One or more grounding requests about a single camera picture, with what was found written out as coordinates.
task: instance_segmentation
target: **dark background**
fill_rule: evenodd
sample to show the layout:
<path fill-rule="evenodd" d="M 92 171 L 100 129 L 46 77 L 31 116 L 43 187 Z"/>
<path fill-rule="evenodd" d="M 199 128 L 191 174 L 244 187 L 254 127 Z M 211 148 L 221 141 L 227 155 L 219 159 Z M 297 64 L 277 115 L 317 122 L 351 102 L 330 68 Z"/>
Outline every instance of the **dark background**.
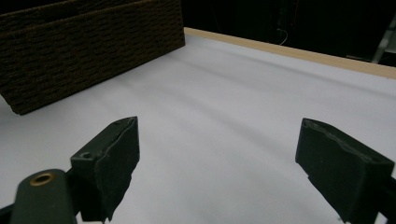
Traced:
<path fill-rule="evenodd" d="M 284 42 L 284 46 L 296 49 L 366 62 L 373 59 L 396 12 L 395 0 L 182 0 L 181 3 L 186 27 L 272 44 Z"/>

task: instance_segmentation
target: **white tabletop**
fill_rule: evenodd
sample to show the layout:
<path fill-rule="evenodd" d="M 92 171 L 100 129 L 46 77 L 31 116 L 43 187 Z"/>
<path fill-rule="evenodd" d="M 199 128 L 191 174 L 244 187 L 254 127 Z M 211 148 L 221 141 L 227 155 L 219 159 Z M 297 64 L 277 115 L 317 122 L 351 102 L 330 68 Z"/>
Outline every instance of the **white tabletop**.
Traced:
<path fill-rule="evenodd" d="M 294 161 L 302 118 L 396 161 L 396 80 L 186 35 L 187 45 L 25 116 L 0 101 L 0 206 L 139 118 L 141 160 L 112 223 L 341 223 Z"/>

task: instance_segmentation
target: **table edge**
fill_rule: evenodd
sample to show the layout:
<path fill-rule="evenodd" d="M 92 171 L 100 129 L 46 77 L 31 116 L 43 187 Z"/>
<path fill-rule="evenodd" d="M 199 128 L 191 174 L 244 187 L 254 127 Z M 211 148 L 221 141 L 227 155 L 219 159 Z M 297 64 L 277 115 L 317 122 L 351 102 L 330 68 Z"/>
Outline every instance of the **table edge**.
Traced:
<path fill-rule="evenodd" d="M 192 29 L 190 27 L 184 27 L 184 33 L 185 35 L 196 35 L 203 38 L 218 40 L 246 48 L 258 49 L 266 52 L 271 52 L 274 54 L 288 56 L 291 58 L 307 60 L 314 63 L 322 63 L 334 67 L 367 73 L 379 77 L 396 79 L 396 67 L 385 66 L 376 63 L 366 63 L 366 62 L 331 56 L 322 53 L 316 53 L 302 49 L 293 49 L 289 47 L 268 44 L 268 43 L 240 38 L 236 36 L 222 35 L 208 31 Z"/>

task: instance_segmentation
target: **wicker basket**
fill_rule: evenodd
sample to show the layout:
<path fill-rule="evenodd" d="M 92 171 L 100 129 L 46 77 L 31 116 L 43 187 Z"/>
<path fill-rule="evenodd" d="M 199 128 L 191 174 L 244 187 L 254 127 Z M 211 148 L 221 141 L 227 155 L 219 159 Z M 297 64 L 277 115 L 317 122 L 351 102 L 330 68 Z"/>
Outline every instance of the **wicker basket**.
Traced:
<path fill-rule="evenodd" d="M 185 45 L 179 0 L 67 0 L 0 15 L 0 93 L 26 114 Z"/>

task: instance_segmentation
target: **basket side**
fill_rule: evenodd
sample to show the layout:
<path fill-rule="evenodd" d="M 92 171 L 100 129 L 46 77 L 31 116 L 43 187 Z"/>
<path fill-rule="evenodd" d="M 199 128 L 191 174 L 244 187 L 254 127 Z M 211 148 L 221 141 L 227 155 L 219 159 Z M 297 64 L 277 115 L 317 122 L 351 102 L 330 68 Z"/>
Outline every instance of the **basket side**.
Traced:
<path fill-rule="evenodd" d="M 77 15 L 150 0 L 56 0 L 53 4 L 0 15 L 0 34 L 32 28 Z"/>
<path fill-rule="evenodd" d="M 26 114 L 185 45 L 180 3 L 144 1 L 0 35 L 0 93 Z"/>

